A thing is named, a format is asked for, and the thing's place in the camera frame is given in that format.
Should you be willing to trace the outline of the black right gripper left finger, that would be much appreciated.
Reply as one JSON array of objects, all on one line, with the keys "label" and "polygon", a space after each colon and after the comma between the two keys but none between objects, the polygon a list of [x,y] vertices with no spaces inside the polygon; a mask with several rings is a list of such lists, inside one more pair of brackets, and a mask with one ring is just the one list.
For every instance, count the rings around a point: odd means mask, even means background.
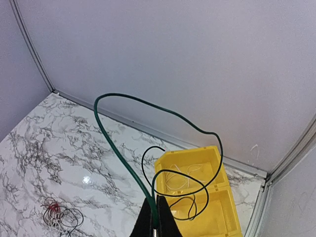
[{"label": "black right gripper left finger", "polygon": [[154,228],[152,210],[147,199],[144,199],[140,213],[130,234],[130,237],[153,237]]}]

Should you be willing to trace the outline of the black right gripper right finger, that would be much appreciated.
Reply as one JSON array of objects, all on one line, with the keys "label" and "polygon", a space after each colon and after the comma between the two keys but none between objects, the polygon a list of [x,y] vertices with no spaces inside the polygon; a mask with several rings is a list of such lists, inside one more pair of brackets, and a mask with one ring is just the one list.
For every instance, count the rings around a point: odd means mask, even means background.
[{"label": "black right gripper right finger", "polygon": [[157,208],[159,220],[157,236],[182,237],[164,196],[157,196]]}]

